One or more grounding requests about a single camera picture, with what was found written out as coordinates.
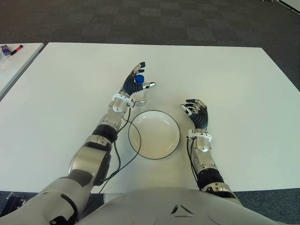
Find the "wire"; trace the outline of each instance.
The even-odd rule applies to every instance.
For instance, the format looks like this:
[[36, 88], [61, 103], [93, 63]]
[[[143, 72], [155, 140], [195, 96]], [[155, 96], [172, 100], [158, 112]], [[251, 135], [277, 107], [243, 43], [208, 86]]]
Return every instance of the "wire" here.
[[124, 166], [122, 166], [119, 170], [113, 172], [113, 173], [112, 173], [108, 178], [106, 178], [105, 180], [110, 180], [110, 179], [113, 178], [115, 175], [117, 175], [118, 172], [120, 172], [122, 169], [124, 169], [129, 163], [132, 162], [132, 160], [135, 159], [135, 157], [137, 157], [137, 155], [139, 154], [139, 152], [140, 152], [140, 150], [141, 150], [141, 146], [142, 146], [142, 137], [141, 137], [141, 133], [140, 133], [140, 131], [138, 130], [138, 128], [136, 127], [136, 125], [135, 125], [133, 122], [128, 121], [128, 120], [127, 120], [127, 122], [129, 122], [130, 125], [133, 125], [133, 126], [136, 128], [136, 130], [137, 130], [137, 132], [138, 132], [138, 134], [139, 134], [139, 138], [140, 138], [139, 149], [138, 149], [138, 151], [136, 152], [135, 156], [133, 156], [133, 158], [132, 158], [131, 160], [129, 160], [129, 162], [127, 162], [127, 163], [126, 163]]
[[114, 141], [113, 142], [113, 146], [114, 146], [114, 150], [115, 150], [115, 152], [116, 152], [116, 155], [117, 155], [117, 158], [118, 158], [118, 168], [117, 168], [117, 170], [116, 171], [118, 171], [119, 169], [120, 169], [120, 167], [121, 167], [121, 159], [120, 159], [120, 155], [119, 155], [119, 153], [118, 153], [118, 150], [117, 150], [117, 146], [116, 146], [116, 142]]
[[94, 201], [98, 198], [98, 196], [100, 195], [100, 193], [103, 191], [104, 187], [107, 185], [108, 181], [109, 181], [111, 178], [113, 178], [115, 175], [117, 175], [117, 174], [118, 174], [122, 169], [124, 169], [129, 163], [131, 163], [131, 162], [135, 159], [135, 157], [139, 154], [139, 152], [140, 152], [140, 150], [141, 150], [141, 146], [142, 146], [142, 137], [141, 137], [140, 131], [138, 130], [138, 128], [136, 127], [136, 125], [133, 124], [133, 122], [129, 121], [129, 118], [130, 118], [130, 111], [131, 111], [131, 108], [129, 108], [129, 113], [128, 113], [128, 118], [127, 118], [127, 120], [124, 119], [124, 118], [122, 118], [123, 120], [126, 121], [126, 123], [125, 123], [124, 126], [122, 126], [122, 128], [121, 128], [117, 133], [119, 133], [119, 132], [120, 132], [120, 131], [128, 124], [128, 123], [130, 123], [130, 125], [133, 125], [133, 126], [136, 128], [136, 130], [137, 130], [137, 132], [138, 132], [138, 134], [139, 134], [139, 138], [140, 138], [139, 150], [137, 151], [137, 153], [135, 154], [135, 156], [134, 156], [129, 162], [127, 162], [124, 166], [122, 166], [122, 167], [120, 168], [120, 165], [121, 165], [120, 156], [119, 156], [119, 153], [118, 153], [118, 150], [117, 150], [116, 142], [115, 142], [115, 141], [113, 142], [113, 144], [114, 144], [114, 149], [115, 149], [115, 151], [116, 151], [116, 154], [117, 154], [117, 157], [118, 157], [118, 161], [119, 161], [118, 169], [117, 169], [116, 171], [114, 171], [108, 178], [105, 179], [106, 183], [102, 186], [102, 188], [101, 188], [101, 190], [98, 192], [98, 194], [91, 200], [91, 202], [89, 203], [89, 205], [85, 207], [85, 209], [83, 210], [82, 213], [84, 213], [84, 212], [85, 212], [85, 211], [86, 211], [86, 210], [94, 203]]
[[[119, 130], [118, 130], [118, 132], [117, 132], [117, 134], [128, 124], [128, 121], [129, 121], [129, 118], [130, 118], [130, 113], [131, 113], [131, 108], [129, 108], [129, 113], [128, 113], [128, 117], [127, 117], [127, 120], [125, 120], [124, 119], [124, 117], [122, 117], [122, 119], [124, 119], [125, 121], [126, 121], [126, 123], [124, 124], [124, 126], [122, 126]], [[117, 155], [117, 158], [118, 158], [118, 168], [114, 171], [114, 172], [112, 172], [112, 174], [108, 177], [108, 178], [106, 178], [105, 180], [109, 180], [110, 179], [110, 177], [112, 176], [114, 176], [115, 174], [117, 174], [118, 173], [118, 171], [120, 170], [120, 167], [121, 167], [121, 159], [120, 159], [120, 155], [119, 155], [119, 152], [118, 152], [118, 149], [117, 149], [117, 146], [116, 146], [116, 142], [114, 141], [113, 142], [113, 146], [114, 146], [114, 150], [115, 150], [115, 152], [116, 152], [116, 155]]]
[[125, 120], [126, 123], [124, 124], [124, 126], [122, 126], [122, 127], [118, 130], [117, 134], [120, 133], [121, 130], [122, 130], [124, 127], [126, 127], [126, 125], [128, 124], [128, 121], [129, 121], [129, 118], [130, 118], [130, 113], [131, 113], [131, 108], [129, 108], [128, 117], [127, 117], [127, 120]]
[[197, 172], [196, 172], [196, 169], [195, 169], [195, 167], [194, 167], [194, 165], [192, 163], [192, 149], [193, 149], [193, 145], [194, 145], [195, 139], [193, 139], [193, 141], [192, 141], [191, 151], [190, 152], [188, 150], [188, 141], [189, 141], [189, 139], [187, 139], [187, 155], [188, 155], [189, 161], [191, 163], [191, 169], [192, 169], [192, 173], [193, 173], [194, 179], [195, 179], [196, 182], [198, 182], [198, 179], [196, 178]]

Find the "plate rim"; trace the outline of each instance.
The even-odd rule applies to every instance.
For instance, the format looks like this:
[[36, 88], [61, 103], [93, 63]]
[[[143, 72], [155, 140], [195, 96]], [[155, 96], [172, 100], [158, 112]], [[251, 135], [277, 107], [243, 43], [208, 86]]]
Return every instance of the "plate rim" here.
[[[165, 112], [163, 112], [163, 111], [160, 111], [160, 110], [146, 110], [146, 111], [141, 112], [140, 114], [136, 115], [136, 116], [131, 120], [131, 123], [130, 123], [129, 128], [128, 128], [128, 132], [127, 132], [128, 140], [129, 140], [129, 143], [130, 143], [130, 146], [132, 147], [132, 149], [133, 149], [139, 156], [142, 156], [142, 155], [141, 155], [140, 153], [138, 153], [138, 152], [134, 149], [134, 147], [132, 146], [131, 141], [130, 141], [130, 137], [129, 137], [129, 130], [130, 130], [130, 128], [131, 128], [131, 125], [132, 125], [133, 121], [134, 121], [139, 115], [141, 115], [141, 114], [143, 114], [143, 113], [146, 113], [146, 112], [160, 112], [160, 113], [167, 114], [167, 113], [165, 113]], [[177, 143], [176, 147], [174, 148], [174, 150], [169, 154], [169, 155], [171, 155], [173, 152], [175, 152], [175, 150], [177, 149], [177, 147], [178, 147], [178, 145], [179, 145], [179, 143], [180, 143], [181, 134], [180, 134], [180, 128], [179, 128], [178, 123], [176, 122], [176, 120], [175, 120], [172, 116], [170, 116], [169, 114], [167, 114], [167, 115], [168, 115], [169, 117], [171, 117], [172, 120], [174, 120], [175, 124], [176, 124], [177, 127], [178, 127], [178, 131], [179, 131], [179, 139], [178, 139], [178, 143]], [[166, 158], [166, 157], [168, 157], [169, 155], [166, 155], [166, 156], [161, 157], [161, 158], [148, 158], [148, 157], [145, 157], [145, 156], [142, 156], [142, 157], [144, 157], [144, 158], [146, 158], [146, 159], [151, 159], [151, 160], [159, 160], [159, 159]]]

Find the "blue bottle cap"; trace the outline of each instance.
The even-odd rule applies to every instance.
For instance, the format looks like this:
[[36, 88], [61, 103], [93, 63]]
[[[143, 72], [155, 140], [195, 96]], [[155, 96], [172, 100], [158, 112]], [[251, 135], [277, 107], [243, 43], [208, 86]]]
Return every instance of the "blue bottle cap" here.
[[144, 83], [144, 76], [143, 75], [136, 75], [135, 76], [135, 82], [137, 83], [137, 84], [142, 84], [142, 83]]

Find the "black glove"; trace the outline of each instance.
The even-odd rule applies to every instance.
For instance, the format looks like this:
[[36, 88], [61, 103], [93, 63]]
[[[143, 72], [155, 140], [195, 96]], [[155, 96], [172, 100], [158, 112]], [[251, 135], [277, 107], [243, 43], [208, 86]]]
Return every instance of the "black glove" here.
[[143, 83], [143, 84], [137, 84], [135, 82], [135, 76], [138, 75], [139, 73], [144, 72], [145, 70], [141, 68], [144, 68], [145, 66], [146, 66], [145, 62], [141, 62], [130, 72], [130, 74], [128, 75], [128, 77], [126, 78], [123, 84], [121, 91], [126, 92], [128, 95], [132, 95], [135, 92], [138, 92], [143, 89], [151, 88], [156, 85], [156, 83], [154, 82]]
[[188, 99], [186, 104], [181, 104], [182, 110], [191, 118], [195, 129], [207, 130], [208, 113], [206, 105], [199, 99]]

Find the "red marker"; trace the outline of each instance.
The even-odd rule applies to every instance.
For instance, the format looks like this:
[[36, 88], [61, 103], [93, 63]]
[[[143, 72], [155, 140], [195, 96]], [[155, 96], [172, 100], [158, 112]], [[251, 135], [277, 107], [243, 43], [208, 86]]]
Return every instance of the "red marker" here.
[[15, 50], [13, 50], [10, 55], [14, 55], [17, 53], [17, 51], [19, 51], [21, 48], [23, 48], [23, 45], [20, 45], [19, 47], [17, 47]]

